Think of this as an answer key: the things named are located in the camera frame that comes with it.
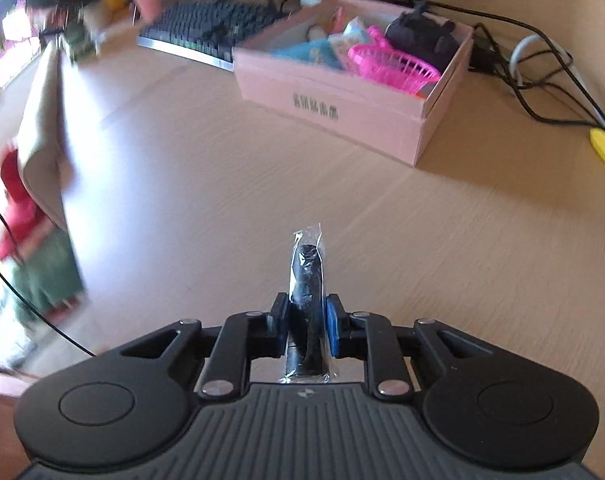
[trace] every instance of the light wood desk surface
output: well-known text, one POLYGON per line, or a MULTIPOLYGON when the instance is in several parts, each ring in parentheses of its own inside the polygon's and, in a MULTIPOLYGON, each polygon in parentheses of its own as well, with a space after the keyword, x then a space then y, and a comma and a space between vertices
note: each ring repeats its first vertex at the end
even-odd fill
POLYGON ((436 317, 583 382, 601 408, 586 463, 605 477, 605 166, 585 129, 535 123, 469 74, 412 169, 133 42, 65 66, 64 100, 64 205, 110 346, 268 310, 293 232, 319 221, 347 310, 436 317))

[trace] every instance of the black keyboard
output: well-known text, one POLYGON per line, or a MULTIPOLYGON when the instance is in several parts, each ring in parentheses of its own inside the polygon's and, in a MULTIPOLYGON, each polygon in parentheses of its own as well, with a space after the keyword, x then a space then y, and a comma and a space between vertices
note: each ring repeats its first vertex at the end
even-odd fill
POLYGON ((233 71, 231 48, 282 17, 260 5, 177 2, 140 31, 137 43, 233 71))

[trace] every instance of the pink cardboard box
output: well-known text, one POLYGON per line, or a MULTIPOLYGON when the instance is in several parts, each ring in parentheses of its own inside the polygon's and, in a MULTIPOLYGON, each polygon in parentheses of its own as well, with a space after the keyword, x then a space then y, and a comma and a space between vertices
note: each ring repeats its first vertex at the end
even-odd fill
MULTIPOLYGON (((306 40, 309 27, 343 7, 384 30, 410 9, 373 0, 324 0, 281 20, 233 50, 234 73, 246 100, 311 121, 378 152, 415 165, 469 67, 473 29, 457 23, 460 43, 442 78, 421 98, 347 72, 270 55, 306 40)), ((444 18, 430 16, 442 23, 444 18)))

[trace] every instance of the white cable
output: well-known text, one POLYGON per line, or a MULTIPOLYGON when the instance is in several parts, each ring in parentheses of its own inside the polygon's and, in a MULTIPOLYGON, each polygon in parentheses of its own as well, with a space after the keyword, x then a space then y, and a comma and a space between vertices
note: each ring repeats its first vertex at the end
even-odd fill
MULTIPOLYGON (((522 54, 524 53, 525 49, 535 41, 542 41, 546 43, 546 41, 544 41, 540 36, 538 36, 537 34, 533 34, 531 36, 527 36, 526 38, 524 38, 524 40, 518 43, 518 45, 516 45, 515 49, 511 53, 511 59, 509 60, 509 72, 511 73, 511 77, 515 79, 516 83, 518 83, 519 86, 521 86, 524 81, 522 79, 522 74, 518 70, 518 63, 520 62, 520 58, 522 57, 522 54)), ((562 56, 564 62, 570 64, 571 58, 569 57, 569 54, 567 54, 567 51, 563 49, 562 46, 560 46, 558 43, 556 43, 556 41, 551 40, 551 43, 553 43, 553 46, 556 47, 557 51, 562 56)), ((589 89, 585 84, 585 80, 583 79, 582 75, 578 72, 578 69, 575 67, 575 65, 570 65, 569 70, 573 73, 573 75, 575 75, 575 78, 578 79, 580 84, 585 87, 586 91, 588 92, 589 89)), ((598 112, 598 110, 595 109, 594 106, 591 107, 593 108, 593 111, 596 117, 598 118, 598 122, 602 125, 603 129, 605 130, 604 117, 602 117, 602 115, 598 112)))

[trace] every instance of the screw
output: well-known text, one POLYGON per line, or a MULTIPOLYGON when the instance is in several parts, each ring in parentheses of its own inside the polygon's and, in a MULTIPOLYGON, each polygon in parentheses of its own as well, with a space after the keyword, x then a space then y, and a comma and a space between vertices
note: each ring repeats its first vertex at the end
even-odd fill
POLYGON ((233 391, 233 384, 224 379, 207 381, 202 385, 202 393, 210 397, 222 397, 233 391))
POLYGON ((378 384, 378 391, 382 395, 388 395, 390 397, 407 394, 409 393, 409 390, 411 390, 411 386, 405 381, 400 381, 398 379, 389 379, 378 384))

